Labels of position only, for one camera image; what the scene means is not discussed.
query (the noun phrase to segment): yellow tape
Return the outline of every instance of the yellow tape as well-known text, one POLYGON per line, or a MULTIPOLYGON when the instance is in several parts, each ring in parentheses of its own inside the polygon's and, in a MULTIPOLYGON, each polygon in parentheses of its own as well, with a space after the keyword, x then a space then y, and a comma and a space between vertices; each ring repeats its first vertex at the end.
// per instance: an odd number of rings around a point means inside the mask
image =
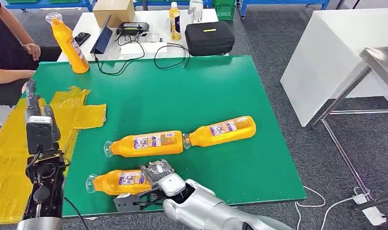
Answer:
MULTIPOLYGON (((56 92, 50 105, 60 129, 60 149, 71 160, 79 129, 101 127, 106 105, 84 105, 89 90, 71 87, 68 92, 56 92)), ((43 107, 46 102, 39 100, 43 107)), ((22 219, 32 183, 25 176, 27 158, 24 112, 26 100, 21 99, 0 130, 0 224, 22 219)))

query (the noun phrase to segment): black device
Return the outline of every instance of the black device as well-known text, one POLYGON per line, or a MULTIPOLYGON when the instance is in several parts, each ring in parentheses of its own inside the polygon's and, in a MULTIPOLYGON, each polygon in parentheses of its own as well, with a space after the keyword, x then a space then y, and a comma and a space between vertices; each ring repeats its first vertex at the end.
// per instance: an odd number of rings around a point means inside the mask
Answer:
POLYGON ((58 144, 61 135, 52 108, 45 105, 42 114, 38 102, 40 95, 35 91, 36 82, 30 79, 26 84, 28 107, 25 110, 25 121, 31 157, 27 159, 25 174, 33 188, 23 221, 42 217, 61 218, 63 207, 62 187, 66 165, 58 144))
POLYGON ((123 22, 116 30, 117 35, 137 35, 149 31, 148 23, 126 23, 123 22))
POLYGON ((108 22, 111 19, 111 14, 106 18, 105 23, 103 24, 100 35, 98 36, 97 41, 95 42, 91 54, 104 54, 106 47, 108 46, 108 42, 112 36, 112 30, 108 28, 108 22))
POLYGON ((91 34, 89 34, 89 33, 83 33, 83 32, 81 32, 81 33, 79 33, 75 38, 74 38, 74 40, 77 42, 77 44, 79 44, 79 46, 80 45, 82 45, 84 42, 85 42, 85 40, 87 40, 89 37, 91 36, 91 34))
POLYGON ((192 56, 226 54, 235 44, 226 22, 189 24, 185 28, 185 39, 192 56))

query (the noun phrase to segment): electrical outlet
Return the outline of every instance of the electrical outlet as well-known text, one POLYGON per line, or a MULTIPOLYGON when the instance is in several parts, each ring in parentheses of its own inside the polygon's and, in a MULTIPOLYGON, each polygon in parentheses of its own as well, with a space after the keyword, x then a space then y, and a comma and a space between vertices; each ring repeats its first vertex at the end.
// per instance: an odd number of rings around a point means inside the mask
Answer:
MULTIPOLYGON (((354 196, 354 201, 358 205, 367 202, 363 195, 354 196)), ((378 226, 386 222, 386 218, 383 217, 384 214, 382 214, 377 207, 369 207, 362 210, 362 212, 373 226, 378 226)))

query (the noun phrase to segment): yellow plastic bottle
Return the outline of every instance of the yellow plastic bottle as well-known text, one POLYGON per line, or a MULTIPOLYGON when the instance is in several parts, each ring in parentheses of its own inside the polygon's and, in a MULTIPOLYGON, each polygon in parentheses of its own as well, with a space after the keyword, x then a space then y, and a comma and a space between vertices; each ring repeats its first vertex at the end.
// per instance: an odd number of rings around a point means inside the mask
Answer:
POLYGON ((46 21, 52 26, 53 36, 64 54, 66 54, 71 68, 75 73, 85 73, 90 69, 88 61, 73 38, 72 31, 63 23, 63 17, 59 13, 49 13, 46 21))
POLYGON ((251 138, 256 133, 252 117, 241 116, 209 126, 199 127, 190 134, 167 131, 143 135, 130 135, 119 141, 107 141, 104 152, 107 157, 143 157, 178 154, 191 146, 211 146, 229 141, 251 138))
POLYGON ((219 122, 209 126, 201 126, 189 135, 184 134, 186 142, 192 146, 207 147, 251 138, 256 133, 256 124, 252 117, 241 116, 228 121, 219 122))
POLYGON ((170 32, 171 39, 173 41, 180 41, 180 10, 177 8, 177 3, 174 1, 171 3, 171 9, 169 10, 170 17, 170 32))
POLYGON ((102 191, 108 195, 135 195, 152 189, 152 185, 139 169, 114 170, 101 176, 91 174, 85 182, 85 189, 88 193, 102 191))
POLYGON ((177 154, 183 151, 181 131, 167 131, 143 135, 130 135, 119 141, 107 141, 104 152, 107 157, 142 157, 165 154, 177 154))

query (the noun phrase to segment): person's arm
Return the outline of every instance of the person's arm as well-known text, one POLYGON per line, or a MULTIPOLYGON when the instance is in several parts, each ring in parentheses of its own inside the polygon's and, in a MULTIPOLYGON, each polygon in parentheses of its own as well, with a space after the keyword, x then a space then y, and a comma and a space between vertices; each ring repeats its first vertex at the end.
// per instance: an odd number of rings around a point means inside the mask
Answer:
POLYGON ((0 18, 23 45, 34 43, 33 39, 29 36, 21 23, 4 6, 1 6, 0 8, 0 18))
POLYGON ((4 6, 0 7, 0 18, 22 43, 23 48, 28 52, 28 54, 32 55, 33 60, 39 60, 41 53, 40 47, 34 43, 33 39, 29 36, 21 23, 4 6))
POLYGON ((0 69, 0 84, 9 83, 19 79, 31 78, 33 75, 34 75, 34 70, 0 69))

